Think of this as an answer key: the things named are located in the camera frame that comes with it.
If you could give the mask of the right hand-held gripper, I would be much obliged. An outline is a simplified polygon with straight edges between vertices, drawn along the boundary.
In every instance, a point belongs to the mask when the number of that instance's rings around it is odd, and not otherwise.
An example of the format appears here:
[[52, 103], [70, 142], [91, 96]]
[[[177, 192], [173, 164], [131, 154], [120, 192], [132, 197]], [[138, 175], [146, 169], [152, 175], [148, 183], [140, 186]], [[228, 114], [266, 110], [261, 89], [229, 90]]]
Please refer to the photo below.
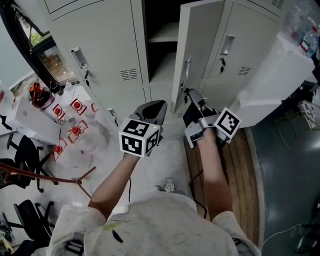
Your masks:
[[215, 129], [218, 138], [225, 143], [230, 143], [242, 120], [228, 108], [224, 108], [222, 112], [217, 112], [204, 99], [199, 100], [199, 93], [193, 88], [186, 88], [184, 94], [192, 101], [183, 115], [186, 126], [184, 135], [189, 146], [194, 148], [208, 128]]

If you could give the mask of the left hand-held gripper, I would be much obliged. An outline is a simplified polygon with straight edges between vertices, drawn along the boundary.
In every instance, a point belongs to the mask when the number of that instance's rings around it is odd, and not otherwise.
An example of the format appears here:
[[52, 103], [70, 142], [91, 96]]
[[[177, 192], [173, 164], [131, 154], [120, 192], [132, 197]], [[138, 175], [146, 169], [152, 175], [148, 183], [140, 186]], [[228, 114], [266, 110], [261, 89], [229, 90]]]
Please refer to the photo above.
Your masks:
[[148, 157], [163, 138], [168, 104], [154, 100], [140, 105], [120, 126], [119, 147], [125, 154]]

